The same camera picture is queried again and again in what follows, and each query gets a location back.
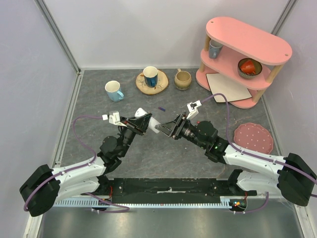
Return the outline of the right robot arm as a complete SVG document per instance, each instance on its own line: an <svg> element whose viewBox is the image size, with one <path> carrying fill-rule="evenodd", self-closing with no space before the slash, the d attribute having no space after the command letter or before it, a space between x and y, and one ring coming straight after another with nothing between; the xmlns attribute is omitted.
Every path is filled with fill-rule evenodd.
<svg viewBox="0 0 317 238"><path fill-rule="evenodd" d="M272 156L255 152L218 136L209 121L192 125L183 115L154 129L173 138L185 138L205 150L207 158L215 163L240 166L255 173L239 172L227 182L228 192L238 195L242 191L264 191L282 195L286 200L307 206L317 183L317 176L297 154Z"/></svg>

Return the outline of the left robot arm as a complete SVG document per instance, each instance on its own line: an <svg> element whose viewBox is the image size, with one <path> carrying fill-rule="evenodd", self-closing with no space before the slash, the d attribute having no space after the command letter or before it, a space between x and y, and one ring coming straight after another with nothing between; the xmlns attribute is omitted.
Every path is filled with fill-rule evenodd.
<svg viewBox="0 0 317 238"><path fill-rule="evenodd" d="M99 116L119 129L118 137L103 139L99 153L83 162L66 167L39 166L20 187L24 211L37 217L49 211L61 200L83 193L103 195L109 184L106 174L113 172L129 150L136 135L144 135L152 118L151 113L138 117L121 117L118 111Z"/></svg>

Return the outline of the white remote control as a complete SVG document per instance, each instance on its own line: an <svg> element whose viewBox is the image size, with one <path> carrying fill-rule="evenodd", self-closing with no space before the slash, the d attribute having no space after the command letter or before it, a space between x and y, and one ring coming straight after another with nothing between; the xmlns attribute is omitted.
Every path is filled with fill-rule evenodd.
<svg viewBox="0 0 317 238"><path fill-rule="evenodd" d="M139 108L136 112L135 112L135 117L136 118L140 118L141 116L144 116L148 114L148 112L146 112L144 109L142 108ZM148 125L148 128L150 130L152 130L154 133L158 134L159 133L159 130L156 129L156 125L159 125L160 122L157 121L154 117L151 117L150 120L149 120L149 125Z"/></svg>

